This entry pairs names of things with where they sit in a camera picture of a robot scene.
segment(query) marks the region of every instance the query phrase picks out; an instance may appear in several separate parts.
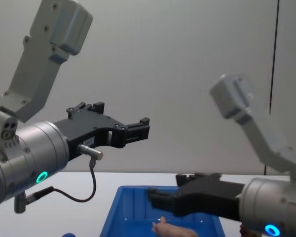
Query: gray wall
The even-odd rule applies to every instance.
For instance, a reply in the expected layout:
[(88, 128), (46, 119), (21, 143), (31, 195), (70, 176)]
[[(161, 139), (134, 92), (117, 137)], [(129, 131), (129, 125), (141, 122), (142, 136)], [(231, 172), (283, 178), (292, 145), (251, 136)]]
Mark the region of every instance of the gray wall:
[(272, 117), (296, 149), (296, 0), (281, 0)]
[[(261, 174), (240, 128), (221, 118), (209, 89), (245, 73), (269, 102), (277, 0), (80, 0), (94, 21), (81, 53), (59, 72), (30, 122), (57, 121), (81, 101), (104, 101), (124, 123), (151, 118), (150, 137), (99, 148), (98, 171)], [(9, 85), (38, 0), (0, 0), (0, 93)], [(66, 170), (87, 171), (88, 158)]]

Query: silver cylindrical joint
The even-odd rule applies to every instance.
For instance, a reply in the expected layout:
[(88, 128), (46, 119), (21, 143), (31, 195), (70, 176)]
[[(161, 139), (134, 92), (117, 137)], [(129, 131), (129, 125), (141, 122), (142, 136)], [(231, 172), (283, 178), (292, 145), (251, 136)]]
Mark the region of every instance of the silver cylindrical joint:
[(25, 126), (0, 152), (0, 203), (63, 169), (69, 159), (67, 141), (52, 123)]
[(250, 230), (296, 237), (296, 182), (253, 179), (242, 191), (239, 209)]
[(86, 146), (86, 145), (80, 144), (77, 149), (78, 149), (79, 153), (91, 156), (97, 160), (101, 160), (103, 158), (102, 152), (99, 152), (91, 147)]

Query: bolt hole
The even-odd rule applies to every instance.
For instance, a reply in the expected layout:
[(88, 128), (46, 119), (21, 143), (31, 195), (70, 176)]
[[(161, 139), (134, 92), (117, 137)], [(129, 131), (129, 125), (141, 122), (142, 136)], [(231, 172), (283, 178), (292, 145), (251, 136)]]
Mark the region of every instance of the bolt hole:
[(27, 147), (25, 147), (25, 148), (23, 149), (23, 151), (24, 151), (25, 153), (30, 153), (30, 149), (27, 148)]
[(44, 29), (45, 32), (47, 32), (49, 30), (49, 26), (46, 25), (46, 26), (44, 26), (43, 29)]
[(53, 10), (56, 10), (57, 8), (58, 8), (58, 4), (57, 3), (54, 3), (53, 6), (52, 6), (52, 9)]

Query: black vertical line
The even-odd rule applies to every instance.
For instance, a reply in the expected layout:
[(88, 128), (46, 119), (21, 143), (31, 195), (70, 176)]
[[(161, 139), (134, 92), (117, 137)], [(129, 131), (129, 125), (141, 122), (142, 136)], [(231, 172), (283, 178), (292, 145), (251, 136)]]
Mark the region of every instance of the black vertical line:
[[(271, 111), (272, 111), (272, 96), (273, 96), (273, 85), (274, 85), (274, 69), (275, 69), (276, 42), (277, 42), (277, 28), (278, 28), (279, 11), (280, 11), (280, 0), (277, 0), (275, 36), (274, 36), (274, 48), (273, 48), (272, 78), (271, 78), (271, 90), (270, 90), (270, 101), (269, 101), (269, 114), (271, 114)], [(266, 166), (264, 166), (264, 175), (266, 175)]]

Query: blue object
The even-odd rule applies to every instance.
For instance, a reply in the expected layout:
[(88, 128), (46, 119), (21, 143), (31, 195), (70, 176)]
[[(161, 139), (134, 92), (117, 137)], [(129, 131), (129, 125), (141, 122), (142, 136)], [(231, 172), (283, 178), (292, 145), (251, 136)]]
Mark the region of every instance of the blue object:
[[(154, 209), (148, 200), (147, 189), (151, 186), (122, 186), (115, 195), (100, 237), (155, 237), (152, 222), (164, 216), (167, 222), (195, 230), (201, 237), (225, 237), (219, 218), (195, 213), (175, 217), (172, 213)], [(157, 187), (174, 192), (177, 187)]]
[(275, 225), (267, 225), (264, 229), (270, 236), (280, 236), (281, 234), (280, 230)]
[(71, 233), (68, 233), (68, 234), (63, 235), (63, 237), (75, 237), (75, 235), (71, 234)]

